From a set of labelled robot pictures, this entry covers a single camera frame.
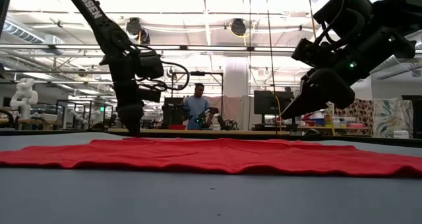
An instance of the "gray table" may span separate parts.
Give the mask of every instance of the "gray table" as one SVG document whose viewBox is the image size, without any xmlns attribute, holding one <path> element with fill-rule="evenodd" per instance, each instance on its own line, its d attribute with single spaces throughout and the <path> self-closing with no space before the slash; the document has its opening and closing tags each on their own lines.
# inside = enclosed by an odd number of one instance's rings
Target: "gray table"
<svg viewBox="0 0 422 224">
<path fill-rule="evenodd" d="M 120 139 L 0 137 L 0 150 Z M 349 144 L 422 156 L 422 149 Z M 0 223 L 422 223 L 422 180 L 0 168 Z"/>
</svg>

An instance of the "red cloth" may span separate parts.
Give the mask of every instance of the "red cloth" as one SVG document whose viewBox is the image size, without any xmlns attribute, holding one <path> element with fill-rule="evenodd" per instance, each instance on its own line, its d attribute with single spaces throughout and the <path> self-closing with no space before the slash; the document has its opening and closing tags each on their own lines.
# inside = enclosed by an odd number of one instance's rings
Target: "red cloth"
<svg viewBox="0 0 422 224">
<path fill-rule="evenodd" d="M 218 173 L 282 173 L 353 177 L 422 177 L 422 157 L 364 152 L 283 140 L 93 140 L 85 145 L 32 146 L 0 152 L 16 167 L 135 168 Z"/>
</svg>

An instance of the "blue shirt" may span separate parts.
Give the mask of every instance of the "blue shirt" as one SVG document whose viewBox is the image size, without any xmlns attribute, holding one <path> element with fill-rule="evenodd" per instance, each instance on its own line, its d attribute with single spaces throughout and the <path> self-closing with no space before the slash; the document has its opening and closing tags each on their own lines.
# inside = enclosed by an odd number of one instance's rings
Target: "blue shirt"
<svg viewBox="0 0 422 224">
<path fill-rule="evenodd" d="M 187 124 L 187 129 L 200 130 L 201 127 L 195 122 L 195 119 L 210 107 L 209 102 L 205 98 L 191 96 L 186 99 L 185 106 L 190 110 L 189 115 L 192 116 L 192 119 Z"/>
</svg>

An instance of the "patterned fabric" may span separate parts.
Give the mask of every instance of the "patterned fabric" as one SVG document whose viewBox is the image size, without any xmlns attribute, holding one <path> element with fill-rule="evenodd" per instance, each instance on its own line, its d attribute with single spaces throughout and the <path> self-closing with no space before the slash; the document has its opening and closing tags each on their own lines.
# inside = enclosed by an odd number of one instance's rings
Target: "patterned fabric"
<svg viewBox="0 0 422 224">
<path fill-rule="evenodd" d="M 355 99 L 355 101 L 345 109 L 335 109 L 335 116 L 355 117 L 356 123 L 363 123 L 368 129 L 347 130 L 346 135 L 372 135 L 373 127 L 373 103 L 369 100 Z"/>
<path fill-rule="evenodd" d="M 395 130 L 413 137 L 413 105 L 401 98 L 374 99 L 374 137 L 393 138 Z"/>
</svg>

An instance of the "person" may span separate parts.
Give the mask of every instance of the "person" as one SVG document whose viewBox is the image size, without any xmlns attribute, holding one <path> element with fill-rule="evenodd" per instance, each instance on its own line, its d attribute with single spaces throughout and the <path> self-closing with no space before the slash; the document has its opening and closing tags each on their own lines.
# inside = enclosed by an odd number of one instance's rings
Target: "person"
<svg viewBox="0 0 422 224">
<path fill-rule="evenodd" d="M 206 111 L 210 107 L 210 103 L 203 98 L 204 93 L 204 84 L 197 83 L 195 84 L 195 93 L 193 96 L 190 96 L 186 98 L 185 100 L 185 107 L 189 109 L 189 115 L 192 116 L 191 119 L 189 119 L 189 122 L 187 124 L 187 129 L 189 130 L 202 130 L 198 123 L 195 122 L 195 119 L 198 118 L 198 116 Z M 211 118 L 209 117 L 207 120 L 207 123 L 209 125 L 212 124 Z"/>
</svg>

